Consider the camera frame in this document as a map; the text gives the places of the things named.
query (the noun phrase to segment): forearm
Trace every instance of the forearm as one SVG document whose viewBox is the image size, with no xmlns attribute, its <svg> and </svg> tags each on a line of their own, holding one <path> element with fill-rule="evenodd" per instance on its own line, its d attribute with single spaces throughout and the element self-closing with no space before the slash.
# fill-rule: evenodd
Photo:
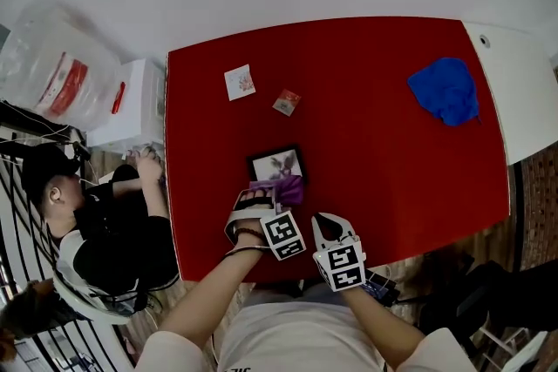
<svg viewBox="0 0 558 372">
<path fill-rule="evenodd" d="M 243 245 L 258 244 L 250 241 Z M 182 298 L 163 321 L 160 330 L 184 336 L 204 348 L 227 312 L 236 290 L 261 257 L 262 252 L 248 250 L 224 259 Z"/>
<path fill-rule="evenodd" d="M 112 195 L 115 199 L 127 193 L 141 190 L 141 180 L 131 179 L 112 183 Z"/>
<path fill-rule="evenodd" d="M 341 292 L 372 344 L 392 369 L 409 358 L 425 336 L 398 318 L 361 287 Z"/>
<path fill-rule="evenodd" d="M 158 182 L 141 182 L 141 190 L 143 191 L 143 196 L 146 199 L 147 204 L 147 214 L 149 216 L 157 215 L 160 217 L 168 216 L 167 201 L 160 188 Z"/>
</svg>

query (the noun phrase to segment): person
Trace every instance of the person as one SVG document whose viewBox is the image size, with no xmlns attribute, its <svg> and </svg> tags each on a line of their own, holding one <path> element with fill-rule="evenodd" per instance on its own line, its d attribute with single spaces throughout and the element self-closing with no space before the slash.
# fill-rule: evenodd
<svg viewBox="0 0 558 372">
<path fill-rule="evenodd" d="M 82 193 L 76 164 L 56 145 L 35 146 L 25 156 L 22 187 L 59 246 L 57 269 L 70 284 L 140 295 L 177 277 L 160 159 L 150 147 L 133 158 L 137 171 L 120 166 L 110 183 Z"/>
<path fill-rule="evenodd" d="M 242 200 L 263 194 L 247 193 Z M 249 207 L 267 206 L 258 202 Z M 204 346 L 236 289 L 264 255 L 255 249 L 265 241 L 259 221 L 239 220 L 238 228 L 249 230 L 239 234 L 236 245 L 246 249 L 226 256 L 179 301 L 148 339 L 137 371 L 204 370 Z M 325 283 L 298 298 L 255 288 L 225 334 L 218 370 L 379 372 L 374 348 L 399 372 L 475 370 L 448 329 L 424 336 L 361 287 L 333 293 Z"/>
<path fill-rule="evenodd" d="M 54 291 L 52 279 L 31 281 L 0 312 L 0 362 L 16 357 L 15 340 L 83 319 Z"/>
</svg>

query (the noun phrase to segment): bracelet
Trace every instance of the bracelet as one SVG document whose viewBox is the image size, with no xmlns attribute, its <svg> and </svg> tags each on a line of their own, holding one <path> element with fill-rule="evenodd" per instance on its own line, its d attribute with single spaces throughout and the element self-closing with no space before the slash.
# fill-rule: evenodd
<svg viewBox="0 0 558 372">
<path fill-rule="evenodd" d="M 265 236 L 260 233 L 259 231 L 256 231 L 254 229 L 249 229 L 249 228 L 238 228 L 235 231 L 235 243 L 238 242 L 238 234 L 252 234 L 253 236 L 257 237 L 258 239 L 260 239 L 262 242 L 266 243 L 266 239 Z"/>
<path fill-rule="evenodd" d="M 265 253 L 267 250 L 269 250 L 269 247 L 263 247 L 261 245 L 254 245 L 252 247 L 234 248 L 223 256 L 223 258 L 221 259 L 221 262 L 223 262 L 225 259 L 227 259 L 227 257 L 232 256 L 233 254 L 237 254 L 241 251 L 248 251 L 248 250 L 256 250 L 256 251 L 261 251 L 261 252 Z"/>
</svg>

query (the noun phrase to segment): black cap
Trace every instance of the black cap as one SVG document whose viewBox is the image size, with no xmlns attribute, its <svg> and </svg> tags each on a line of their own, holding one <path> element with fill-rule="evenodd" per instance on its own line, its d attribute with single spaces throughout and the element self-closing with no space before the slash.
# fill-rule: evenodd
<svg viewBox="0 0 558 372">
<path fill-rule="evenodd" d="M 57 175 L 73 175 L 78 169 L 79 162 L 68 159 L 56 143 L 36 145 L 25 154 L 21 186 L 38 209 L 48 182 Z"/>
</svg>

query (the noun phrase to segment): ear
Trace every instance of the ear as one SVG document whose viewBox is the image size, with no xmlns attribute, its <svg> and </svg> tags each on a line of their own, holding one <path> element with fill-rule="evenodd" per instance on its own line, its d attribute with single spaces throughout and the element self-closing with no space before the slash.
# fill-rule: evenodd
<svg viewBox="0 0 558 372">
<path fill-rule="evenodd" d="M 51 202 L 51 205 L 54 205 L 55 202 L 60 201 L 61 196 L 62 196 L 62 193 L 60 192 L 60 190 L 57 187 L 54 186 L 49 191 L 49 201 Z"/>
</svg>

